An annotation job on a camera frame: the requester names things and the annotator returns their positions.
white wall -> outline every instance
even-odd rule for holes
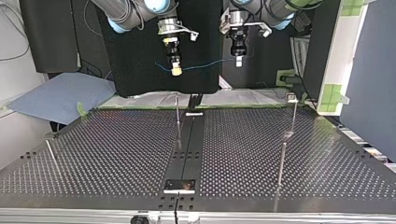
[[[18,0],[0,0],[19,7]],[[6,13],[18,23],[17,18],[8,9]],[[0,10],[0,59],[24,53],[27,40],[13,27]],[[32,54],[29,52],[16,60],[0,62],[0,107],[7,99],[21,95],[45,81],[44,76],[35,71]]]
[[[18,0],[0,1],[19,8]],[[19,25],[12,12],[6,9],[6,13]],[[26,47],[26,38],[18,33],[0,10],[0,59],[24,53]],[[39,145],[44,134],[50,132],[47,121],[2,109],[10,100],[34,89],[44,81],[43,74],[35,71],[30,50],[19,59],[0,62],[0,169]]]
[[[342,2],[340,6],[340,11],[342,10],[344,2]],[[361,28],[366,18],[367,8],[367,5],[362,7],[359,16],[338,15],[334,37],[332,39],[332,47],[329,53],[329,61],[326,65],[320,90],[318,107],[321,105],[324,87],[327,84],[341,85],[341,94],[344,96],[347,94],[356,47],[358,46],[361,36]],[[322,116],[340,116],[343,106],[343,104],[338,104],[335,112],[322,112],[319,110],[318,113]]]

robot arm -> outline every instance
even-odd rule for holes
[[[241,67],[243,57],[248,54],[246,40],[249,26],[259,25],[260,36],[267,37],[272,33],[270,27],[284,29],[298,9],[304,9],[306,5],[319,1],[299,0],[296,6],[293,4],[296,2],[294,0],[230,0],[230,29],[223,33],[227,33],[233,41],[231,54],[236,58],[236,66]],[[259,22],[248,22],[249,15],[257,18]]]
[[[107,15],[110,26],[119,34],[131,31],[135,27],[144,29],[144,22],[158,17],[159,36],[167,49],[167,58],[172,64],[172,74],[182,74],[180,33],[190,33],[195,41],[198,33],[184,27],[177,19],[175,0],[92,0]]]

metal post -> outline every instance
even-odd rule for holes
[[[276,195],[274,199],[274,212],[277,213],[277,208],[279,206],[279,197],[280,197],[280,186],[276,188]]]
[[[177,127],[180,129],[180,113],[179,113],[179,107],[178,107],[178,93],[176,93],[175,105],[176,105],[176,114],[177,114]]]
[[[279,187],[282,186],[282,175],[283,175],[283,166],[285,164],[286,146],[287,146],[287,143],[286,142],[283,143],[282,144],[282,149],[281,149],[281,152],[280,152],[279,177],[277,179],[277,185]]]
[[[52,145],[50,144],[50,140],[49,139],[46,139],[46,144],[47,144],[47,147],[49,149],[50,156],[52,157],[53,160],[56,160],[56,157],[55,157],[55,154],[53,153]]]
[[[294,124],[296,122],[296,114],[297,114],[297,104],[298,101],[294,103],[294,113],[293,113],[293,122],[291,124],[291,131],[294,133]]]

blue cloth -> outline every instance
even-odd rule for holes
[[[81,73],[63,73],[27,92],[7,107],[67,125],[79,118],[78,103],[89,111],[110,99],[115,92],[111,81]]]

blue cable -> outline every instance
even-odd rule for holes
[[[198,66],[183,68],[183,71],[188,71],[188,70],[192,70],[192,69],[199,69],[199,68],[206,68],[206,67],[212,66],[213,64],[221,63],[221,62],[227,62],[227,61],[234,61],[234,59],[221,59],[221,60],[217,60],[217,61],[214,61],[213,63],[209,63],[209,64],[205,64],[205,65],[198,65]],[[171,69],[167,69],[167,68],[163,67],[159,63],[155,63],[155,65],[157,65],[159,68],[161,68],[165,72],[172,72]]]

